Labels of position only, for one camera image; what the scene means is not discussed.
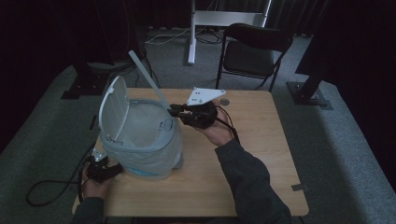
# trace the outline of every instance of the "black cable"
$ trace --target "black cable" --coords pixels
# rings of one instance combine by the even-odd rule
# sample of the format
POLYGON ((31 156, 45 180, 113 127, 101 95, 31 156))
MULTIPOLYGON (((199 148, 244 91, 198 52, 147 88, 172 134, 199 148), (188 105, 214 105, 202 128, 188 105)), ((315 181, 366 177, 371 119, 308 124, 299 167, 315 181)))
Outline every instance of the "black cable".
POLYGON ((224 124, 225 126, 227 126, 231 132, 233 133, 233 138, 240 144, 241 142, 239 141, 239 136, 238 136, 238 132, 236 131, 236 129, 233 127, 233 121, 231 120, 231 116, 227 113, 227 111, 225 109, 223 109, 221 106, 215 105, 215 107, 221 109, 228 117, 228 120, 230 121, 231 125, 228 124, 227 122, 225 122, 222 119, 216 118, 217 121, 219 121, 220 123, 224 124))
POLYGON ((73 171, 73 174, 70 176, 68 181, 62 181, 62 180, 43 180, 43 181, 39 181, 35 184, 33 184, 32 187, 29 188, 28 192, 26 193, 25 196, 25 201, 33 206, 33 207, 40 207, 40 206, 45 206, 48 205, 50 203, 54 203, 56 200, 58 200, 63 194, 64 192, 67 190, 67 188, 69 187, 70 184, 78 184, 78 182, 73 181, 74 176, 76 175, 76 172, 79 170, 80 165, 83 163, 83 161, 85 160, 86 156, 89 154, 89 152, 92 150, 92 148, 94 147, 95 143, 92 144, 92 146, 84 153, 84 156, 80 159, 80 161, 78 162, 78 166, 76 167, 76 169, 73 171), (32 200, 30 199, 30 195, 32 194, 32 192, 34 191, 34 189, 44 183, 56 183, 56 184, 66 184, 64 186, 64 188, 61 190, 61 192, 55 196, 53 199, 44 202, 44 203, 34 203, 32 202, 32 200))

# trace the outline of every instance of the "gray floor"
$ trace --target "gray floor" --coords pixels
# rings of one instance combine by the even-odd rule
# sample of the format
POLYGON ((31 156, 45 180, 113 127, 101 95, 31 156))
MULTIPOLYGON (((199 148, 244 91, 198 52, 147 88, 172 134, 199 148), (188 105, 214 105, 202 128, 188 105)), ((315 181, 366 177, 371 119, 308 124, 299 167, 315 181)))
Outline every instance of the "gray floor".
MULTIPOLYGON (((302 183, 308 186, 305 196, 310 212, 304 221, 311 224, 396 223, 395 193, 337 89, 329 83, 320 84, 320 90, 331 101, 333 110, 295 105, 292 101, 286 82, 306 80, 306 76, 295 75, 294 71, 309 41, 309 38, 295 37, 273 90, 298 174, 302 183)), ((214 88, 220 45, 199 42, 197 45, 193 66, 186 65, 187 39, 146 45, 148 59, 162 88, 214 88)), ((143 77, 135 85, 138 76, 135 71, 122 75, 130 87, 148 87, 143 77)), ((71 206, 76 198, 75 186, 69 187, 55 203, 44 207, 32 207, 24 197, 37 181, 69 179, 79 159, 97 137, 97 128, 91 130, 90 127, 102 97, 60 99, 75 76, 73 67, 68 67, 53 81, 35 111, 1 154, 0 223, 70 221, 71 206)), ((259 80, 224 76, 220 87, 254 90, 259 84, 259 80)), ((44 202, 63 186, 42 186, 32 199, 44 202)), ((110 223, 130 223, 130 220, 111 218, 110 223)), ((294 223, 301 222, 295 218, 294 223)))

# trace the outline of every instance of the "person's left hand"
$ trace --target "person's left hand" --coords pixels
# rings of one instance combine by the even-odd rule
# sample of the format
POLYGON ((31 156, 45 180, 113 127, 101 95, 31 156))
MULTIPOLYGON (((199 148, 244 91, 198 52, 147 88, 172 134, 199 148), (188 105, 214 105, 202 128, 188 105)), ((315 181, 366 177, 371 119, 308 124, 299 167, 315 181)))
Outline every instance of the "person's left hand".
POLYGON ((92 197, 104 199, 107 195, 108 189, 110 188, 111 182, 113 181, 114 177, 105 180, 102 184, 99 184, 98 182, 87 177, 86 168, 82 172, 82 179, 84 180, 84 184, 82 186, 84 199, 92 197))

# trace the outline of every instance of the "wooden table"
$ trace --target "wooden table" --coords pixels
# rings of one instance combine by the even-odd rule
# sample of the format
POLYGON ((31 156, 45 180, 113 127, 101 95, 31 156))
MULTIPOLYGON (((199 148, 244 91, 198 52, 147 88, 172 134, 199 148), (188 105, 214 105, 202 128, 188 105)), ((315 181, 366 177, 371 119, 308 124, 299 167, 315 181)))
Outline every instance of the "wooden table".
MULTIPOLYGON (((191 90, 161 89, 169 104, 184 104, 191 90)), ((152 89, 129 89, 131 98, 158 99, 152 89)), ((308 206, 272 95, 268 91, 227 91, 223 108, 230 114, 241 145, 262 160, 271 186, 293 216, 304 216, 308 206)), ((183 125, 184 164, 165 180, 148 181, 121 174, 106 198, 107 217, 229 217, 236 216, 233 195, 207 138, 183 125)), ((96 148, 102 149, 100 140, 96 148)), ((75 211, 78 199, 73 206, 75 211)))

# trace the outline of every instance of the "chair leg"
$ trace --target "chair leg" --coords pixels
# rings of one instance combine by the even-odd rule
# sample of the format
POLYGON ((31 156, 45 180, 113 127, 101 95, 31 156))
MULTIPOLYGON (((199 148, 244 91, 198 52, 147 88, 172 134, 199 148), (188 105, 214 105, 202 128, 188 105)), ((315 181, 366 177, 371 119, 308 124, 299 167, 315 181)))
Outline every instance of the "chair leg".
POLYGON ((220 79, 221 79, 221 72, 218 73, 218 77, 216 78, 216 90, 219 89, 220 79))
POLYGON ((221 80, 221 73, 222 73, 222 65, 223 65, 223 56, 220 56, 218 77, 216 79, 216 90, 219 89, 219 83, 220 83, 220 80, 221 80))
POLYGON ((271 92, 271 91, 272 91, 272 88, 274 87, 275 80, 276 80, 276 76, 277 76, 277 71, 276 71, 276 72, 274 73, 274 75, 273 75, 273 79, 272 79, 272 81, 271 81, 270 89, 268 90, 269 92, 271 92))

